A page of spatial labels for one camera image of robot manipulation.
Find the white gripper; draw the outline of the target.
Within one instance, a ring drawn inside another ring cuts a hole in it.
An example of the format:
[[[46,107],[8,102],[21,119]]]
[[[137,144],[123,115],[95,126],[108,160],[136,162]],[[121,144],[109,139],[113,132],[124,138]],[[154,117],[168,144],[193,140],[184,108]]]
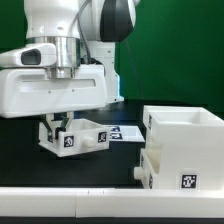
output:
[[[46,115],[50,142],[66,132],[74,113],[104,107],[107,88],[102,65],[81,65],[74,78],[49,79],[45,69],[4,69],[0,71],[0,116],[16,118]],[[54,115],[61,113],[56,128]]]

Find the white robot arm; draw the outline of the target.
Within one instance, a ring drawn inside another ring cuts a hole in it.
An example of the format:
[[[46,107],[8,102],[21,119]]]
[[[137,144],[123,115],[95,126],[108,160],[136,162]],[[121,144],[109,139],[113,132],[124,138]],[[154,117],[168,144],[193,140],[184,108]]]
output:
[[[119,98],[110,80],[112,48],[134,30],[139,0],[24,0],[26,45],[0,53],[0,116],[64,113],[61,126],[45,121],[48,140],[68,130],[73,111]]]

